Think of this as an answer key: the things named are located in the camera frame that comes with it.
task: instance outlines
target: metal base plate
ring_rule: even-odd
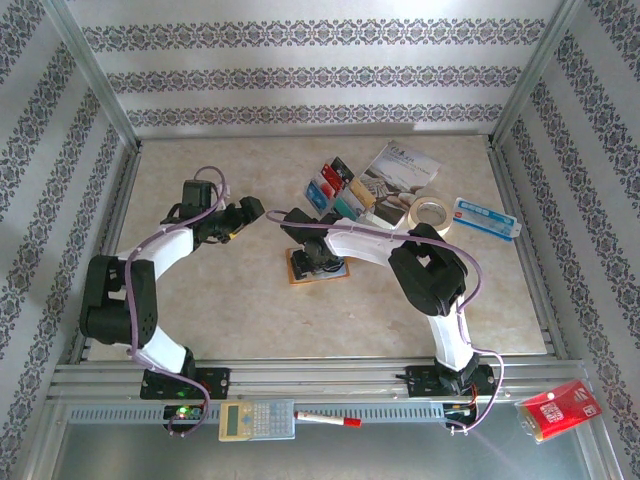
[[[451,392],[444,389],[434,389],[434,385],[439,383],[438,374],[434,365],[409,365],[405,368],[407,381],[407,391],[409,398],[414,397],[448,397]],[[478,395],[493,395],[496,389],[496,382],[493,377],[493,369],[489,365],[479,365],[469,384],[475,384]]]
[[[229,391],[228,368],[197,368],[195,381],[204,385],[212,400],[226,400]],[[202,392],[184,382],[149,370],[144,371],[140,398],[143,400],[202,400]]]

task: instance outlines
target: beige floor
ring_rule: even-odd
[[[181,198],[182,183],[203,165],[220,167],[232,200],[260,198],[266,209],[299,206],[305,182],[340,156],[360,173],[385,137],[173,140],[144,143],[120,249],[153,232]],[[396,140],[440,161],[432,186],[502,209],[482,137],[411,136]],[[467,310],[473,342],[506,354],[545,353],[513,244],[454,224],[446,240],[476,256],[486,288]],[[227,245],[204,245],[158,282],[160,325],[197,358],[423,356],[435,346],[426,318],[405,299],[390,270],[351,264],[351,277],[292,287],[284,250],[295,243],[261,218]],[[475,285],[471,274],[468,286]],[[124,359],[94,342],[91,360]]]

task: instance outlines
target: floral pattern wall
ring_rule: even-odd
[[[570,354],[640,478],[640,9],[589,0],[502,153]]]
[[[37,0],[0,0],[0,479],[75,331],[131,159]]]
[[[72,1],[141,138],[489,133],[559,5]]]

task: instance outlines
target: wire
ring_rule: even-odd
[[[196,174],[194,175],[194,179],[197,179],[198,175],[205,171],[205,170],[214,170],[218,175],[220,175],[220,190],[224,192],[226,186],[227,186],[227,182],[225,179],[224,174],[222,173],[222,171],[218,168],[218,167],[214,167],[214,166],[206,166],[206,167],[202,167],[200,169],[198,169],[198,171],[196,172]],[[138,363],[139,365],[151,370],[152,372],[155,373],[159,373],[162,375],[165,375],[167,377],[173,378],[175,380],[179,380],[181,382],[187,383],[191,386],[194,386],[196,388],[198,388],[204,395],[204,408],[202,410],[202,416],[200,417],[200,420],[193,426],[191,427],[189,430],[187,430],[186,432],[182,432],[180,433],[181,437],[186,437],[187,435],[190,435],[191,433],[195,432],[200,425],[202,425],[206,418],[207,418],[207,414],[209,413],[209,409],[211,406],[211,397],[209,396],[209,392],[207,391],[207,389],[205,387],[203,387],[202,385],[200,385],[198,382],[191,380],[190,378],[187,378],[185,376],[182,376],[180,374],[176,374],[173,372],[169,372],[168,370],[165,370],[163,368],[159,368],[151,363],[149,363],[148,361],[140,358],[140,356],[138,355],[138,339],[139,339],[139,332],[138,332],[138,312],[136,310],[136,300],[135,300],[135,296],[133,293],[133,285],[132,285],[132,281],[131,281],[131,265],[133,264],[133,261],[136,259],[136,257],[138,255],[140,255],[140,253],[146,248],[148,247],[150,244],[152,244],[153,242],[155,242],[158,238],[162,237],[163,235],[166,235],[167,233],[171,233],[175,230],[178,230],[180,228],[186,227],[191,225],[192,223],[198,222],[200,220],[202,220],[203,218],[207,217],[209,214],[213,213],[217,208],[218,205],[220,205],[222,196],[218,195],[218,191],[216,190],[216,195],[217,195],[217,199],[214,202],[214,204],[208,208],[207,210],[205,210],[204,212],[200,213],[199,215],[196,215],[193,218],[190,218],[188,220],[185,220],[184,222],[175,224],[175,225],[171,225],[169,227],[166,228],[162,228],[161,230],[158,230],[156,233],[154,233],[153,235],[151,235],[149,238],[143,240],[142,242],[140,242],[138,244],[138,246],[136,248],[133,249],[133,251],[131,252],[131,254],[129,255],[129,257],[127,257],[127,261],[125,262],[124,265],[124,284],[125,284],[125,290],[127,293],[127,304],[129,306],[129,315],[131,317],[131,349],[129,350],[129,355],[131,355],[131,359]],[[172,425],[172,421],[169,422],[169,435],[173,435],[174,431],[171,430],[171,425]]]
[[[473,266],[473,268],[475,269],[477,276],[478,276],[478,280],[477,280],[477,284],[476,284],[476,288],[473,289],[473,291],[471,292],[471,294],[466,298],[466,300],[464,300],[461,304],[459,304],[456,307],[456,314],[458,317],[458,329],[460,330],[460,336],[462,337],[462,340],[471,347],[471,350],[479,355],[491,355],[493,357],[495,357],[498,360],[498,364],[500,365],[500,376],[498,378],[498,384],[496,385],[496,390],[493,392],[493,395],[491,396],[491,398],[489,399],[489,402],[487,403],[487,407],[484,409],[484,411],[482,412],[482,414],[480,414],[480,416],[478,418],[476,418],[476,420],[471,424],[471,425],[464,425],[462,423],[460,423],[460,425],[464,425],[462,426],[460,429],[454,429],[453,427],[451,427],[451,431],[452,432],[464,432],[465,434],[470,431],[473,430],[474,428],[476,428],[478,425],[480,425],[480,423],[482,423],[482,421],[487,417],[487,415],[489,414],[489,412],[491,411],[493,405],[495,404],[495,401],[498,397],[498,392],[500,391],[500,388],[502,387],[502,379],[504,378],[504,361],[502,360],[502,357],[500,356],[500,354],[498,354],[497,352],[493,351],[493,350],[484,350],[484,349],[479,349],[474,347],[471,344],[471,340],[469,339],[467,333],[466,333],[466,329],[464,328],[463,322],[462,322],[462,312],[464,311],[465,307],[467,305],[469,305],[469,303],[471,303],[480,293],[480,290],[482,289],[483,286],[483,273],[482,273],[482,267],[480,267],[480,264],[477,262],[477,260],[475,258],[473,258],[470,254],[468,254],[467,252],[465,252],[464,250],[462,250],[460,247],[456,247],[455,245],[451,245],[449,243],[440,241],[440,240],[432,240],[430,238],[423,238],[423,237],[418,237],[418,236],[414,236],[414,235],[405,235],[405,234],[395,234],[393,232],[390,232],[388,230],[380,230],[380,229],[375,229],[375,228],[371,228],[371,227],[366,227],[366,226],[361,226],[361,225],[334,225],[334,224],[323,224],[323,223],[298,223],[298,222],[289,222],[286,220],[281,220],[280,218],[275,217],[274,215],[286,215],[288,212],[285,212],[284,210],[270,210],[268,211],[265,216],[267,217],[267,219],[269,219],[272,222],[275,222],[279,225],[285,226],[285,227],[294,227],[294,228],[316,228],[316,229],[322,229],[322,230],[342,230],[342,231],[348,231],[348,232],[360,232],[360,233],[364,233],[367,235],[371,235],[373,237],[379,237],[379,238],[387,238],[387,239],[392,239],[392,240],[402,240],[403,242],[416,242],[416,243],[426,243],[428,245],[433,245],[436,247],[442,247],[444,249],[450,250],[452,252],[454,252],[455,254],[461,256],[462,258],[464,258],[465,260],[467,260],[471,266]]]

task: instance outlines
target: masking tape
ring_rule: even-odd
[[[451,208],[436,197],[421,197],[411,204],[407,216],[409,228],[419,223],[428,223],[440,236],[444,236],[453,222]]]

